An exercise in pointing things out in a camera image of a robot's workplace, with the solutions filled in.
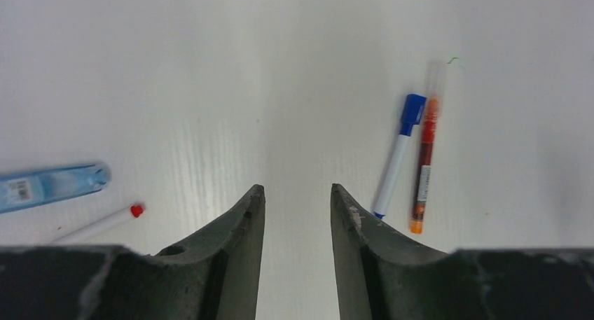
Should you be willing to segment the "blue marker cap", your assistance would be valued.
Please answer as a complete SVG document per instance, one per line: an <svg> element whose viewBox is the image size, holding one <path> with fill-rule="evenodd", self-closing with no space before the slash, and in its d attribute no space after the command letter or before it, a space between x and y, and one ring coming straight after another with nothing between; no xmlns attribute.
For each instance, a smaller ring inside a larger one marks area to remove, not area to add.
<svg viewBox="0 0 594 320"><path fill-rule="evenodd" d="M406 96L405 104L401 112L401 127L399 134L410 137L413 128L420 124L427 98L417 94Z"/></svg>

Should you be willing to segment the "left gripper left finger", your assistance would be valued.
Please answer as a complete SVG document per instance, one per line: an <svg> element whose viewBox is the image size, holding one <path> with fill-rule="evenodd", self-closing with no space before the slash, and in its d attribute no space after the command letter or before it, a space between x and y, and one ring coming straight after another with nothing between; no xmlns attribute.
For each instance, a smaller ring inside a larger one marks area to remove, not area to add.
<svg viewBox="0 0 594 320"><path fill-rule="evenodd" d="M154 256L120 245L1 249L2 319L254 319L265 191Z"/></svg>

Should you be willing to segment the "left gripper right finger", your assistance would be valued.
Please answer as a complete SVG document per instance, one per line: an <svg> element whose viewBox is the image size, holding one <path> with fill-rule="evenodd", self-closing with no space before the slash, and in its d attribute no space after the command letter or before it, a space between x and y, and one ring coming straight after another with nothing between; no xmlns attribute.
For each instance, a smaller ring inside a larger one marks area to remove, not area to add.
<svg viewBox="0 0 594 320"><path fill-rule="evenodd" d="M393 229L340 184L331 234L342 319L592 319L592 249L444 253Z"/></svg>

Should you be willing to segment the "clear pen cap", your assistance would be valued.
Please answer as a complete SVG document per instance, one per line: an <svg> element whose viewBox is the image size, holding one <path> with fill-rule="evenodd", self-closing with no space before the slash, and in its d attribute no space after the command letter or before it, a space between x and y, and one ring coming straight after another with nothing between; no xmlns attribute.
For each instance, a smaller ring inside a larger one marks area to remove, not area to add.
<svg viewBox="0 0 594 320"><path fill-rule="evenodd" d="M433 60L427 65L425 96L428 99L436 99L439 104L443 103L446 86L446 72L447 64L444 61Z"/></svg>

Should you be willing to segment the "thin blue-tip pen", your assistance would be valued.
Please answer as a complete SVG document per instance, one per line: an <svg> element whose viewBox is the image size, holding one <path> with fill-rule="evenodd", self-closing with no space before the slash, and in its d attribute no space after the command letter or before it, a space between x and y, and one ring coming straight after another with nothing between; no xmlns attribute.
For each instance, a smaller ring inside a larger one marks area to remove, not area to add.
<svg viewBox="0 0 594 320"><path fill-rule="evenodd" d="M377 200L373 205L373 214L379 219L383 219L389 209L410 138L411 136L399 134L395 139L394 149L388 160L385 176L380 183Z"/></svg>

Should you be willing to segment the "red orange pen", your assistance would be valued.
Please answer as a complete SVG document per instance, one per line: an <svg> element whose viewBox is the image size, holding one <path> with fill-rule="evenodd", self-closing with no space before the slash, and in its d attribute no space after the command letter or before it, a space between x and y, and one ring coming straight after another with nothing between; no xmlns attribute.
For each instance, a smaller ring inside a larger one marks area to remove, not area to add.
<svg viewBox="0 0 594 320"><path fill-rule="evenodd" d="M424 213L427 206L431 177L431 159L440 107L441 101L437 97L428 99L422 121L420 152L417 163L416 194L410 219L410 231L416 235L420 235L423 230Z"/></svg>

